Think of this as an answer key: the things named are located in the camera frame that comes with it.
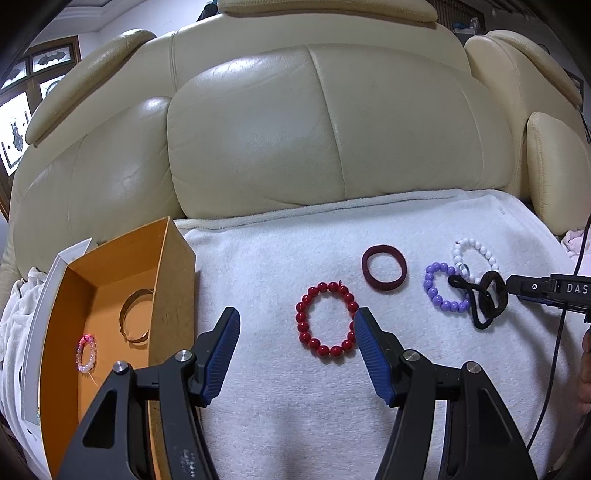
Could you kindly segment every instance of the gold bangle bracelet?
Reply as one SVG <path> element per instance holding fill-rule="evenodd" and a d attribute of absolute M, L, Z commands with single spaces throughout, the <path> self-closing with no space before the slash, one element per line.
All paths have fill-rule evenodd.
<path fill-rule="evenodd" d="M 141 337 L 136 338 L 136 339 L 131 339 L 128 338 L 127 335 L 125 334 L 125 331 L 123 330 L 123 324 L 125 323 L 125 317 L 127 316 L 127 312 L 129 311 L 129 308 L 133 305 L 133 303 L 141 298 L 144 297 L 146 295 L 154 295 L 154 291 L 150 288 L 142 288 L 140 290 L 137 290 L 135 292 L 133 292 L 125 301 L 125 303 L 123 304 L 123 306 L 121 307 L 121 312 L 119 314 L 119 328 L 121 331 L 121 335 L 123 335 L 123 338 L 125 338 L 125 341 L 128 343 L 143 343 L 148 339 L 148 335 L 150 334 L 150 329 L 148 329 L 148 331 L 143 334 Z"/>

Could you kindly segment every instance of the white beaded bracelet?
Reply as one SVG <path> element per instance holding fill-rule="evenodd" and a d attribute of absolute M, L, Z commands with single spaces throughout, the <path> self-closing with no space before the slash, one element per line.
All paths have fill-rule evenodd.
<path fill-rule="evenodd" d="M 499 264 L 496 262 L 496 258 L 493 257 L 490 250 L 473 238 L 462 238 L 453 246 L 453 262 L 456 264 L 456 268 L 460 271 L 460 275 L 470 283 L 479 284 L 480 278 L 476 278 L 474 274 L 470 273 L 470 268 L 468 268 L 464 262 L 463 252 L 468 248 L 473 248 L 480 253 L 491 266 L 491 270 L 494 270 L 495 272 L 499 271 Z"/>

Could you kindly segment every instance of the cream leather sofa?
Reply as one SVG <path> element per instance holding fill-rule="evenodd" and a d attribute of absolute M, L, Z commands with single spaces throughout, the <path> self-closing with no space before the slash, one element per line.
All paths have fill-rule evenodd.
<path fill-rule="evenodd" d="M 41 103 L 14 180 L 2 306 L 61 249 L 165 215 L 507 189 L 531 192 L 554 233 L 584 224 L 580 98 L 524 37 L 490 33 L 464 49 L 425 0 L 219 8 L 159 38 L 121 35 Z"/>

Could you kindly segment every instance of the maroon rubber band bracelet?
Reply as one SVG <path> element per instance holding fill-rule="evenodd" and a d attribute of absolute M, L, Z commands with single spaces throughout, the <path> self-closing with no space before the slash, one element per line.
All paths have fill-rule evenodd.
<path fill-rule="evenodd" d="M 394 281 L 390 282 L 382 282 L 377 280 L 369 273 L 368 267 L 368 260 L 370 257 L 373 257 L 376 254 L 389 254 L 392 255 L 398 265 L 400 265 L 400 269 L 402 273 L 400 277 Z M 404 283 L 407 275 L 407 265 L 406 260 L 400 250 L 392 247 L 391 245 L 374 245 L 373 247 L 369 247 L 365 253 L 363 254 L 363 258 L 361 259 L 361 270 L 363 270 L 363 276 L 365 277 L 365 281 L 374 289 L 378 291 L 391 291 L 398 288 L 400 285 Z"/>

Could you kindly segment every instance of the white blanket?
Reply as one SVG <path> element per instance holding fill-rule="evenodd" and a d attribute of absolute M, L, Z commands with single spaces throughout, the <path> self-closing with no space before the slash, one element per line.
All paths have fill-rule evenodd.
<path fill-rule="evenodd" d="M 197 331 L 236 307 L 242 331 L 221 394 L 203 410 L 203 428 L 221 478 L 233 480 L 372 479 L 388 442 L 395 410 L 376 396 L 358 350 L 321 361 L 298 341 L 295 305 L 311 285 L 342 280 L 361 306 L 405 348 L 432 362 L 479 362 L 500 392 L 526 441 L 540 413 L 560 312 L 509 299 L 493 325 L 479 331 L 468 314 L 444 314 L 423 290 L 424 269 L 453 263 L 456 240 L 473 237 L 496 256 L 501 274 L 571 273 L 572 263 L 543 224 L 501 192 L 414 192 L 248 218 L 177 223 L 196 252 Z M 408 278 L 392 293 L 373 291 L 361 257 L 376 244 L 397 247 Z M 475 251 L 465 261 L 487 268 Z M 374 276 L 398 277 L 394 260 L 375 258 Z M 444 298 L 457 291 L 437 276 Z M 314 336 L 340 344 L 350 318 L 343 303 L 321 297 L 311 310 Z M 583 317 L 564 329 L 550 407 L 531 455 L 542 474 L 575 431 L 576 375 Z M 438 403 L 425 479 L 436 479 L 444 431 Z"/>
<path fill-rule="evenodd" d="M 41 480 L 50 479 L 47 462 L 36 439 L 21 419 L 21 369 L 27 336 L 47 275 L 32 268 L 27 281 L 18 280 L 0 321 L 0 410 L 25 453 L 31 471 Z"/>

